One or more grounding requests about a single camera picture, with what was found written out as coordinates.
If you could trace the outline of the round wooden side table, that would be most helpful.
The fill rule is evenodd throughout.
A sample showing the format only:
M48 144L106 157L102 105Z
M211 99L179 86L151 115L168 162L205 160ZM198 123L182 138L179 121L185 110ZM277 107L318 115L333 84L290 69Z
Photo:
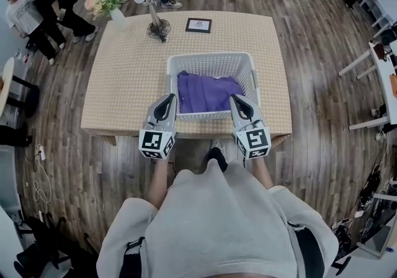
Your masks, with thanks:
M39 104L40 88L37 85L29 83L22 78L15 76L14 64L14 58L9 58L4 65L2 75L0 77L0 79L2 80L2 89L0 90L0 117L3 114L6 105L11 105L20 110L23 110L25 116L27 118L31 118L36 113ZM25 86L28 89L24 101L19 101L9 95L12 81L22 86Z

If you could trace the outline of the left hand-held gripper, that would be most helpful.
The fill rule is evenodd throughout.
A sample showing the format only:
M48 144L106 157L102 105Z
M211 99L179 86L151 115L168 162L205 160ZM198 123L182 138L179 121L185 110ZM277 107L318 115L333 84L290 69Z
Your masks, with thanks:
M139 133L139 151L149 159L167 159L175 144L177 97L163 95L148 108L146 123Z

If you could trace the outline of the person's left forearm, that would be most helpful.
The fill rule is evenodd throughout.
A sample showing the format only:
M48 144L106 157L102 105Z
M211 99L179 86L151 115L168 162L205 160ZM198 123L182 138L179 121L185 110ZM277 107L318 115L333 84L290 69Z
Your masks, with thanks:
M148 202L156 209L161 208L174 178L173 164L167 159L157 160L148 192Z

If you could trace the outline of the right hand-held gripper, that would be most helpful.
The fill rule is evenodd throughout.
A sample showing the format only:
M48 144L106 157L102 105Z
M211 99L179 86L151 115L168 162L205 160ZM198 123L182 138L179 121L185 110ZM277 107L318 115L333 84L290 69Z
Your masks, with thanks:
M230 95L233 138L244 159L267 156L272 147L270 130L262 120L259 106L245 96Z

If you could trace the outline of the white plastic laundry basket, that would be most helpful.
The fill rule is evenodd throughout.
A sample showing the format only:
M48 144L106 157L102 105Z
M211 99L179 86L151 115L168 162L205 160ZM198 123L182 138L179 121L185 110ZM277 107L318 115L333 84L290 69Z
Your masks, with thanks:
M180 113L177 76L186 71L199 76L214 78L231 76L242 87L245 97L261 104L261 94L257 82L254 62L246 52L201 53L174 55L167 61L166 92L177 97L177 117L185 121L218 120L230 115L230 110L221 112Z

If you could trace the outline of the silver desk lamp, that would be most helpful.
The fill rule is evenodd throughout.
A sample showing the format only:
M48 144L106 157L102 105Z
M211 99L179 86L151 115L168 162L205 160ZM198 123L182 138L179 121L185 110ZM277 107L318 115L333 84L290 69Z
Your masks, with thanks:
M166 19L161 19L156 12L156 2L154 0L134 0L137 4L146 5L149 9L151 22L147 28L147 35L151 38L159 38L162 43L166 42L167 36L171 31L171 25Z

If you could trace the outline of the person's right forearm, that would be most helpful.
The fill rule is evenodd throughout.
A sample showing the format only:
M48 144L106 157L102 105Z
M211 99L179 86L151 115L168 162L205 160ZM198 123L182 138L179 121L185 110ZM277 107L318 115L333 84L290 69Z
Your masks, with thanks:
M274 183L263 157L252 159L251 165L252 174L266 189L274 187Z

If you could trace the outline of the black picture frame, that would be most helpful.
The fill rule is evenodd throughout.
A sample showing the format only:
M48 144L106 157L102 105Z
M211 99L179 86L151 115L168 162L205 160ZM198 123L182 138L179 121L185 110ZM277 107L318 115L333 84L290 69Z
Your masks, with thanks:
M212 29L211 19L188 18L186 32L210 34Z

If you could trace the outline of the white vase with flowers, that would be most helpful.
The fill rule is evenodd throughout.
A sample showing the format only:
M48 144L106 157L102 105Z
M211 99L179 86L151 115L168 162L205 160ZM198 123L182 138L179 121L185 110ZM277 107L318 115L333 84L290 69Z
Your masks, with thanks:
M85 0L84 7L93 18L109 16L120 31L128 27L127 20L120 10L124 0Z

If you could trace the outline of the person's grey shirt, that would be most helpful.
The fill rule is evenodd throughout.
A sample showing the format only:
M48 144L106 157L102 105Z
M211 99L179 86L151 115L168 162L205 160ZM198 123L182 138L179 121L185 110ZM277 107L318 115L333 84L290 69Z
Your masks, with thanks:
M322 216L286 187L211 159L202 174L180 171L159 210L124 201L96 268L99 278L325 278L338 249Z

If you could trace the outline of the purple hooded garment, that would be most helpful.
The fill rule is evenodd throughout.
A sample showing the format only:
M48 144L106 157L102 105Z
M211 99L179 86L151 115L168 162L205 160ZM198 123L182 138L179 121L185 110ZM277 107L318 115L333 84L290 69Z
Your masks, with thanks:
M182 114L227 111L230 95L244 95L240 84L231 76L214 78L183 71L177 80Z

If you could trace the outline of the beige checkered tablecloth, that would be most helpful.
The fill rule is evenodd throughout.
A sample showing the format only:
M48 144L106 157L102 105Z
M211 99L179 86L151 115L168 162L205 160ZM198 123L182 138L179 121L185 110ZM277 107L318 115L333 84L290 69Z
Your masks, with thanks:
M119 31L105 28L91 75L81 128L98 136L137 136L148 107L166 92L167 60L173 55L246 52L256 70L261 112L274 143L292 133L282 53L271 17L227 11L162 12L171 31L166 42L147 35L148 14L127 18ZM186 32L188 18L211 19L210 34Z

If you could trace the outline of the white desk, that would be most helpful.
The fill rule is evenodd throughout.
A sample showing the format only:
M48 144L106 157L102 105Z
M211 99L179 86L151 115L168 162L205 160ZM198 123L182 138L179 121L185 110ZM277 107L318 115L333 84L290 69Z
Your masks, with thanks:
M397 124L397 75L395 73L395 68L388 54L386 54L384 58L379 58L379 54L375 51L375 47L376 45L374 43L369 42L367 51L340 70L340 72L338 72L338 76L341 77L342 75L345 75L350 70L354 69L360 62L364 61L364 59L371 57L374 65L365 72L359 74L357 79L362 78L374 70L377 71L385 100L386 115L379 119L351 125L349 130L379 127L387 123L390 123L391 125Z

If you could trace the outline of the black office chair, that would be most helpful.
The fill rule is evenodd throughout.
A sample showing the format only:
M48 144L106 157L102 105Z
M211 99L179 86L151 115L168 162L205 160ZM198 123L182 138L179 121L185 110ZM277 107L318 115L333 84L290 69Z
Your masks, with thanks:
M62 225L66 223L64 217L53 222L52 214L46 213L43 220L35 217L27 219L28 230L17 230L19 235L32 234L34 243L23 252L17 254L14 268L21 278L40 278L45 266L52 264L56 270L66 261L71 262L63 278L98 278L96 261L98 253L90 244L88 234L84 234L84 240L88 249L80 246L63 233Z

